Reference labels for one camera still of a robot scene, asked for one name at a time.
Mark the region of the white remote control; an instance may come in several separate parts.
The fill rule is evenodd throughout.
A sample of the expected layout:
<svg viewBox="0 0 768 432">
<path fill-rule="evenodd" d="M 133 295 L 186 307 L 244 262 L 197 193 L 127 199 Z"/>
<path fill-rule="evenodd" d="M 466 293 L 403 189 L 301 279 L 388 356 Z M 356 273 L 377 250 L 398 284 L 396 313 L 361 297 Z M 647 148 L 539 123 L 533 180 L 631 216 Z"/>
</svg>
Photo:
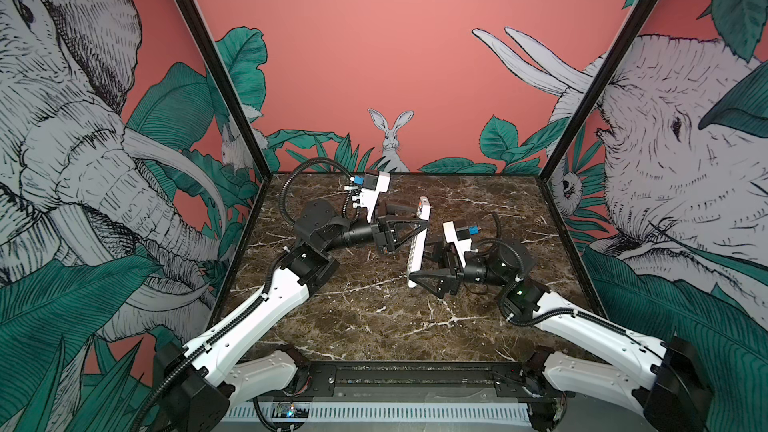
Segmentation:
<svg viewBox="0 0 768 432">
<path fill-rule="evenodd" d="M 426 196 L 422 196 L 418 204 L 417 217 L 419 219 L 429 221 L 430 213 L 431 204 L 429 199 Z M 410 277 L 412 272 L 416 272 L 421 269 L 427 232 L 428 226 L 425 226 L 423 230 L 421 230 L 411 239 L 407 261 L 407 278 L 409 288 L 415 288 L 417 286 L 417 284 L 413 282 Z"/>
</svg>

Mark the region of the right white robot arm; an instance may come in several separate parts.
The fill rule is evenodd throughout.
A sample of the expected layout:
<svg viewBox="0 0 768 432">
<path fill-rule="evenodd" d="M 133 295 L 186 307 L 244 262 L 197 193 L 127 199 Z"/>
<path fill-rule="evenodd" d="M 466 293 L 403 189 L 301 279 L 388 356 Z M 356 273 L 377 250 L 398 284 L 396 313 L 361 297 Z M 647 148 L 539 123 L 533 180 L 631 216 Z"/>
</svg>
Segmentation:
<svg viewBox="0 0 768 432">
<path fill-rule="evenodd" d="M 643 416 L 657 431 L 705 431 L 713 399 L 694 345 L 619 326 L 573 304 L 531 278 L 535 261 L 524 245 L 498 238 L 473 242 L 414 242 L 408 278 L 442 298 L 464 283 L 497 286 L 501 316 L 515 327 L 535 327 L 599 357 L 598 362 L 541 352 L 523 380 L 612 402 Z"/>
</svg>

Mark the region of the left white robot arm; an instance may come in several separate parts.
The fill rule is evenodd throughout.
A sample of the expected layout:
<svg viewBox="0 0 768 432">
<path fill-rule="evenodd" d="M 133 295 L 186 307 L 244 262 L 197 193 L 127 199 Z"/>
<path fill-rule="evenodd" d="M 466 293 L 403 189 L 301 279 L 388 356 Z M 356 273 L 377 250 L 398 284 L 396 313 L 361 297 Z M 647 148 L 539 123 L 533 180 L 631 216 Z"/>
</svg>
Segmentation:
<svg viewBox="0 0 768 432">
<path fill-rule="evenodd" d="M 284 316 L 307 302 L 339 267 L 334 249 L 375 245 L 393 253 L 426 233 L 429 201 L 417 207 L 387 204 L 373 221 L 350 221 L 327 201 L 308 203 L 296 219 L 294 246 L 270 266 L 265 283 L 233 312 L 186 345 L 170 344 L 155 358 L 161 382 L 131 425 L 143 428 L 153 409 L 167 420 L 167 431 L 211 431 L 228 412 L 255 396 L 295 383 L 306 360 L 288 346 L 258 360 L 242 357 Z"/>
</svg>

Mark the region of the small green circuit board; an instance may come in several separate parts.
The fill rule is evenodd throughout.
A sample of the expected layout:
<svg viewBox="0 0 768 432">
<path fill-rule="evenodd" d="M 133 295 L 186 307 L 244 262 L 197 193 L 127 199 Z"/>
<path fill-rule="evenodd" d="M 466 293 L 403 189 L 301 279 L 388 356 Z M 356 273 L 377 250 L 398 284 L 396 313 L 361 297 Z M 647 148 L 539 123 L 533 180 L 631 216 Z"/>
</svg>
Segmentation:
<svg viewBox="0 0 768 432">
<path fill-rule="evenodd" d="M 281 402 L 274 406 L 272 417 L 279 420 L 304 420 L 310 415 L 310 408 L 305 403 Z"/>
</svg>

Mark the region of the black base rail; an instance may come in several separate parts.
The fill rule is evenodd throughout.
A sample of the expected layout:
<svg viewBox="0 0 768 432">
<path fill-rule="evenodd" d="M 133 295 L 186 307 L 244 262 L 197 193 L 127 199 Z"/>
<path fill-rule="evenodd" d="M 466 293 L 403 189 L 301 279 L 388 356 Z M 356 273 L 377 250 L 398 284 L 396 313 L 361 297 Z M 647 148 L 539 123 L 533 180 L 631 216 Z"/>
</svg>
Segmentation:
<svg viewBox="0 0 768 432">
<path fill-rule="evenodd" d="M 575 385 L 557 385 L 539 359 L 518 362 L 375 362 L 294 360 L 271 355 L 238 364 L 214 389 L 232 406 L 255 397 L 310 400 L 343 388 L 492 388 L 499 397 L 572 395 Z"/>
</svg>

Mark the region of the right black frame post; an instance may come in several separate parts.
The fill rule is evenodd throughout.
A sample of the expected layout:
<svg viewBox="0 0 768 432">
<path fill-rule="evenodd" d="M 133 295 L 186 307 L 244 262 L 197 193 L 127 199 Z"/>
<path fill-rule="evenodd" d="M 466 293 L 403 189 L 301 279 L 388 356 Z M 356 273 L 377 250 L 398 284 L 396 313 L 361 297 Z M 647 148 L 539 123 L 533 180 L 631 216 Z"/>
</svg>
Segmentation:
<svg viewBox="0 0 768 432">
<path fill-rule="evenodd" d="M 545 166 L 539 173 L 539 183 L 545 183 L 551 179 L 556 166 L 565 156 L 576 135 L 582 130 L 589 115 L 596 108 L 597 100 L 605 91 L 614 73 L 625 59 L 633 41 L 640 33 L 658 1 L 659 0 L 636 0 L 632 6 L 619 34 L 615 38 L 611 48 L 608 50 L 601 67 L 598 69 L 595 78 L 584 93 L 584 96 L 569 120 L 563 135 L 556 144 L 554 152 L 548 158 Z"/>
</svg>

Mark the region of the black frame post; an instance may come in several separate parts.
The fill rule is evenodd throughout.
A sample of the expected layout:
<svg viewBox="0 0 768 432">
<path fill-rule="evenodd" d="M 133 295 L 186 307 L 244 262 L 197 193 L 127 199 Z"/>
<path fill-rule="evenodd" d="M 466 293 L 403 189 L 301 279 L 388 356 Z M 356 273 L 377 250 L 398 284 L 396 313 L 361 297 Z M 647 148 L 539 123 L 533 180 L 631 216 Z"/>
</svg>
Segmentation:
<svg viewBox="0 0 768 432">
<path fill-rule="evenodd" d="M 633 41 L 640 33 L 658 1 L 659 0 L 636 0 L 632 6 L 619 34 L 615 38 L 611 48 L 608 50 L 601 67 L 598 69 L 595 78 L 584 93 L 584 96 L 569 120 L 563 135 L 556 144 L 554 152 L 548 158 L 545 166 L 539 173 L 539 183 L 545 183 L 551 179 L 556 166 L 565 156 L 576 135 L 582 130 L 589 115 L 596 108 L 597 100 L 605 91 L 614 73 L 625 59 Z"/>
<path fill-rule="evenodd" d="M 261 148 L 256 142 L 253 135 L 253 128 L 244 114 L 242 102 L 240 101 L 232 79 L 224 65 L 216 43 L 204 21 L 196 0 L 174 0 L 174 2 L 189 29 L 207 70 L 210 72 L 210 76 L 213 78 L 218 91 L 222 95 L 223 102 L 228 112 L 233 116 L 235 125 L 245 142 L 249 155 L 254 162 L 256 171 L 263 179 L 269 181 L 272 178 L 272 172 L 269 169 Z"/>
</svg>

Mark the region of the left black frame post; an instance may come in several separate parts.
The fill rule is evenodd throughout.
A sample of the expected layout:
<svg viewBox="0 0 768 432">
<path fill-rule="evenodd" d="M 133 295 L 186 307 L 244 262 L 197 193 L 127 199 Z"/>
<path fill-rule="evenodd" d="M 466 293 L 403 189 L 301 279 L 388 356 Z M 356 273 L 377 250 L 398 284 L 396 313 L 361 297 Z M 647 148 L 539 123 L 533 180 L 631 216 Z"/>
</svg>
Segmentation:
<svg viewBox="0 0 768 432">
<path fill-rule="evenodd" d="M 249 155 L 254 162 L 256 171 L 263 179 L 269 181 L 272 178 L 272 172 L 269 169 L 261 148 L 256 142 L 253 135 L 253 128 L 244 114 L 242 102 L 240 101 L 232 79 L 224 65 L 216 43 L 204 21 L 196 0 L 174 0 L 174 2 L 189 29 L 207 70 L 210 72 L 210 76 L 213 78 L 218 91 L 222 95 L 223 102 L 228 112 L 233 116 L 235 125 L 245 142 Z"/>
</svg>

